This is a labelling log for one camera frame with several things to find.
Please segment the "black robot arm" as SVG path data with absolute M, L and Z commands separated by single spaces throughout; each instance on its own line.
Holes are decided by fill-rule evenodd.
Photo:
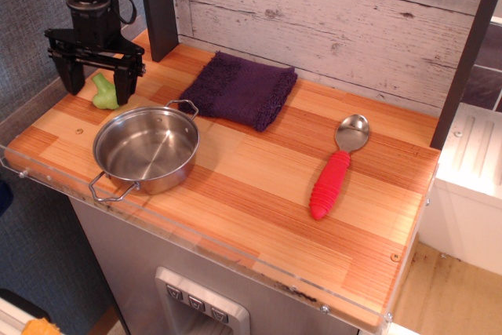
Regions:
M 65 89 L 78 94 L 85 84 L 84 67 L 102 68 L 114 73 L 118 104 L 127 104 L 145 72 L 144 49 L 122 36 L 122 25 L 136 19 L 136 7 L 124 20 L 119 0 L 66 0 L 66 5 L 73 28 L 45 31 L 49 55 Z

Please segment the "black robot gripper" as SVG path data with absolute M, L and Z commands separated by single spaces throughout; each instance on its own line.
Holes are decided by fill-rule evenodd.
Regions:
M 137 78 L 145 73 L 144 49 L 122 35 L 124 20 L 118 2 L 68 1 L 67 6 L 72 27 L 44 32 L 64 88 L 77 95 L 85 85 L 85 66 L 107 69 L 114 72 L 118 105 L 127 104 L 136 91 Z

